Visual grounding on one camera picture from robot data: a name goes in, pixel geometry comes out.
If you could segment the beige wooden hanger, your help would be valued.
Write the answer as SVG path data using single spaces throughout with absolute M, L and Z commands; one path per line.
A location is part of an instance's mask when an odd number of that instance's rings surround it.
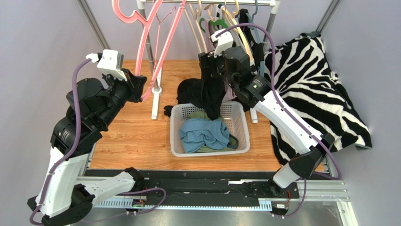
M 203 7 L 201 0 L 187 0 L 183 9 L 185 18 L 190 26 L 190 31 L 193 34 L 196 47 L 199 53 L 210 52 L 207 40 L 203 35 L 201 26 L 199 25 L 199 18 L 202 15 Z

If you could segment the thin pink wire hanger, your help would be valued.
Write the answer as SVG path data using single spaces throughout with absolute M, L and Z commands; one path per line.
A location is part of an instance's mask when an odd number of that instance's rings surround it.
M 174 32 L 175 32 L 175 16 L 176 16 L 176 12 L 178 11 L 176 6 L 173 6 L 170 11 L 168 13 L 165 14 L 165 16 L 163 18 L 161 18 L 158 14 L 156 14 L 156 19 L 158 22 L 158 30 L 157 30 L 157 38 L 156 38 L 156 48 L 155 48 L 155 57 L 159 57 L 157 58 L 156 62 L 159 62 L 160 60 L 163 61 L 163 59 L 165 58 L 168 49 L 170 47 L 170 44 L 172 42 L 172 39 L 174 37 Z M 169 31 L 166 37 L 166 40 L 164 42 L 163 48 L 161 50 L 161 52 L 159 53 L 159 49 L 160 49 L 160 32 L 162 30 L 162 26 L 166 23 L 166 19 L 168 19 L 169 17 L 171 17 L 171 24 L 169 26 Z

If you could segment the blue tank top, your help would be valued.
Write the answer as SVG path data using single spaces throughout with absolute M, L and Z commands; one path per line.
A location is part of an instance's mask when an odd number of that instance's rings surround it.
M 230 144 L 229 129 L 220 119 L 188 119 L 181 125 L 178 134 L 185 153 L 235 149 L 235 146 Z

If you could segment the green tank top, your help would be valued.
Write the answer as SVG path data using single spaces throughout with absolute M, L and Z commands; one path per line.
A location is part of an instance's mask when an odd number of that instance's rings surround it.
M 196 112 L 190 113 L 189 116 L 188 116 L 188 119 L 192 119 L 192 118 L 203 118 L 203 119 L 211 120 L 204 111 L 196 111 Z M 235 146 L 234 150 L 236 150 L 238 148 L 238 145 L 239 145 L 238 139 L 236 137 L 234 137 L 233 135 L 231 135 L 231 134 L 230 134 L 230 144 L 232 146 Z M 195 153 L 207 153 L 207 152 L 197 151 Z

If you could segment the mauve tank top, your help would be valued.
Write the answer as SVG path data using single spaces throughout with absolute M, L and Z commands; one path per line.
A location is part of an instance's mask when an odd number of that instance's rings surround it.
M 216 30 L 214 28 L 206 28 L 205 29 L 206 32 L 206 37 L 207 37 L 207 45 L 208 48 L 210 50 L 210 52 L 214 52 L 215 51 L 215 47 L 217 46 L 216 44 L 213 44 L 210 37 L 212 34 L 214 34 L 216 32 Z M 224 82 L 224 86 L 225 86 L 225 95 L 223 97 L 223 103 L 224 102 L 228 102 L 231 100 L 234 100 L 236 98 L 236 95 L 234 93 L 234 90 L 230 87 L 230 85 L 227 82 Z

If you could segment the green hanger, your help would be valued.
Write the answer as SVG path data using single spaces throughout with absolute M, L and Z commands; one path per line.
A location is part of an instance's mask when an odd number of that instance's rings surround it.
M 198 22 L 198 24 L 199 24 L 199 27 L 200 27 L 200 29 L 201 29 L 201 31 L 203 32 L 203 33 L 205 33 L 206 32 L 206 30 L 202 27 L 202 22 L 204 22 L 204 21 L 206 21 L 206 19 L 205 18 L 203 18 L 203 17 L 201 17 L 200 18 L 200 20 L 199 20 L 199 22 Z M 215 27 L 215 30 L 217 30 L 217 27 L 222 27 L 222 28 L 224 28 L 224 29 L 226 29 L 226 28 L 228 28 L 229 26 L 228 26 L 228 24 L 225 22 L 225 20 L 223 20 L 223 19 L 218 19 L 218 20 L 216 20 L 216 21 L 213 21 L 213 20 L 209 20 L 209 24 L 211 24 L 213 27 Z

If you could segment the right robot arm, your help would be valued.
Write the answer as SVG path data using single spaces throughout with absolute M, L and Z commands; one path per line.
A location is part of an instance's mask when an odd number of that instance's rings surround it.
M 333 146 L 334 137 L 306 123 L 264 76 L 254 74 L 242 48 L 202 52 L 198 58 L 203 78 L 226 81 L 241 102 L 268 118 L 295 147 L 297 154 L 270 178 L 270 190 L 281 192 L 297 179 L 309 178 Z

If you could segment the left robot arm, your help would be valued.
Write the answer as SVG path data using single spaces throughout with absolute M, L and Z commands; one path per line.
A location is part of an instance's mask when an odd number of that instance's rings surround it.
M 126 78 L 112 75 L 83 79 L 73 83 L 66 98 L 66 115 L 54 127 L 51 136 L 48 176 L 39 195 L 28 200 L 33 212 L 42 213 L 42 226 L 66 226 L 85 218 L 94 206 L 115 195 L 138 192 L 144 177 L 127 168 L 99 182 L 77 181 L 96 142 L 127 102 L 141 102 L 147 78 L 123 70 Z

